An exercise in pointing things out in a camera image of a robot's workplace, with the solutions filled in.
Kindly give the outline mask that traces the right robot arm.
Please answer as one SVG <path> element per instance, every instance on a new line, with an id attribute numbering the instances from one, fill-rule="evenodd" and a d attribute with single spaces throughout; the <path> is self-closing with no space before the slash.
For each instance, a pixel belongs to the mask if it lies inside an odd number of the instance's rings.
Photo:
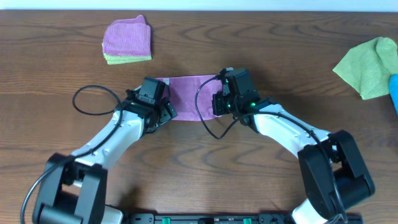
<path id="1" fill-rule="evenodd" d="M 315 128 L 278 102 L 261 98 L 246 69 L 224 68 L 216 79 L 223 89 L 213 95 L 215 115 L 232 114 L 235 122 L 275 140 L 298 159 L 307 198 L 292 212 L 295 223 L 348 223 L 347 209 L 375 193 L 350 133 Z"/>

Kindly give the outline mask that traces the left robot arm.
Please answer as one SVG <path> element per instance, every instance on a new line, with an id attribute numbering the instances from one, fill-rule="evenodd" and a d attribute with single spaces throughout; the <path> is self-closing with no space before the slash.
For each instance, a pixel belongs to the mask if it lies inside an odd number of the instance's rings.
<path id="1" fill-rule="evenodd" d="M 33 223 L 127 223 L 128 215 L 107 205 L 108 172 L 145 134 L 177 116 L 166 84 L 143 84 L 116 100 L 109 123 L 69 156 L 53 154 L 32 190 L 38 195 Z"/>

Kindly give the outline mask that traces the purple microfiber cloth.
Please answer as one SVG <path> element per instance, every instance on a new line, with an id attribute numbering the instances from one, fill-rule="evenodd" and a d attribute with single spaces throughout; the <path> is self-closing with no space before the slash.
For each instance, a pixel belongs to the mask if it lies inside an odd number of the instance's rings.
<path id="1" fill-rule="evenodd" d="M 199 87 L 215 75 L 167 77 L 170 87 L 170 102 L 177 112 L 176 121 L 200 121 L 195 107 L 195 95 Z M 203 120 L 217 118 L 213 114 L 213 94 L 222 90 L 220 81 L 210 81 L 199 92 L 197 105 Z"/>

